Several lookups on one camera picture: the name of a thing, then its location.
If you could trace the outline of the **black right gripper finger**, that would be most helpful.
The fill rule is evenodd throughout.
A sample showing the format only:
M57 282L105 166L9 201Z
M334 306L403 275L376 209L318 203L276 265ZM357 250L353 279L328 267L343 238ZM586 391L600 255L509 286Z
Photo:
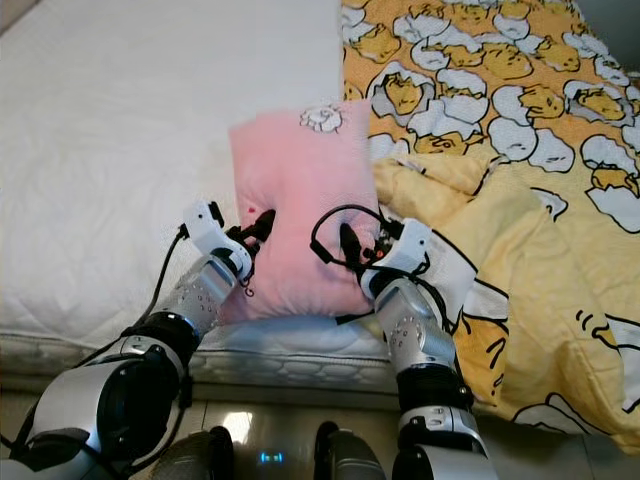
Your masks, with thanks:
M340 224L339 227L339 247L343 253L343 260L340 265L344 266L352 273L364 273L366 270L365 248L361 246L355 229L347 223Z

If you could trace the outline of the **pink plush pillow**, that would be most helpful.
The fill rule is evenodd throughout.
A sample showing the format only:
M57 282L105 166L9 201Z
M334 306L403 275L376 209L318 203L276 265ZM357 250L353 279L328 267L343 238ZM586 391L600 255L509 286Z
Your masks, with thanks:
M339 227L360 242L378 233L369 155L370 102L356 100L261 113L230 128L239 221L276 211L246 287L225 319L251 323L297 315L365 315L357 276L340 265Z

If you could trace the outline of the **yellow cartoon egg blanket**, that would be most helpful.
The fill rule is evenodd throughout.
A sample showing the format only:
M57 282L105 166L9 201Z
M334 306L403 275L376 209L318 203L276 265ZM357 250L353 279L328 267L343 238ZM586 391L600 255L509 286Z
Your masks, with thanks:
M340 0L381 206L433 230L481 411L640 453L640 87L575 0Z

